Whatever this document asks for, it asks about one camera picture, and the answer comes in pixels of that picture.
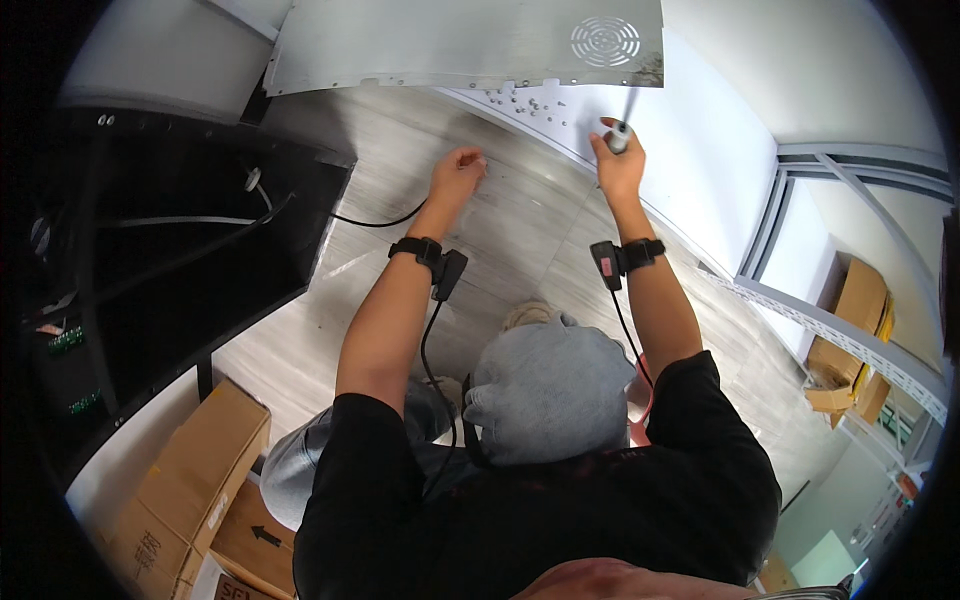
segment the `blue jeans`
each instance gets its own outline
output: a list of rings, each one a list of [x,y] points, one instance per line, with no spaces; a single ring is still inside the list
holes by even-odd
[[[634,365],[616,341],[558,312],[548,324],[510,329],[484,348],[471,377],[464,419],[481,428],[481,450],[495,467],[552,463],[626,447],[630,438],[624,388],[635,376]],[[260,476],[267,508],[294,531],[313,490],[330,417],[326,409],[277,442]],[[449,451],[433,444],[452,424],[444,401],[429,386],[410,380],[403,424],[429,485]],[[480,470],[465,448],[456,448],[424,500]]]

